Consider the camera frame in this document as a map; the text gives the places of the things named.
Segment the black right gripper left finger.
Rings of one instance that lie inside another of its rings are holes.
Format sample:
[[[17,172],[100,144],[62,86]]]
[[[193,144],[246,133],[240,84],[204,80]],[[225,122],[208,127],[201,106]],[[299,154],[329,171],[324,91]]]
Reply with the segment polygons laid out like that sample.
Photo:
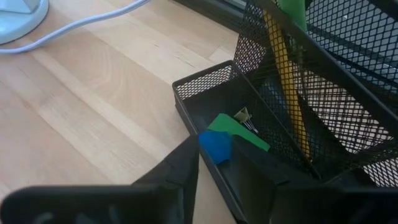
[[[192,223],[198,136],[129,185],[36,185],[1,202],[1,223]]]

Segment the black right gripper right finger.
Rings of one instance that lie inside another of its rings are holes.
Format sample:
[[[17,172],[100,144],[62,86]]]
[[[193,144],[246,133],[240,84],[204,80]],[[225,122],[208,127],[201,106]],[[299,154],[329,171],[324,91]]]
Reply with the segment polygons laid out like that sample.
[[[231,165],[248,223],[397,223],[397,189],[362,171],[322,183],[233,136]]]

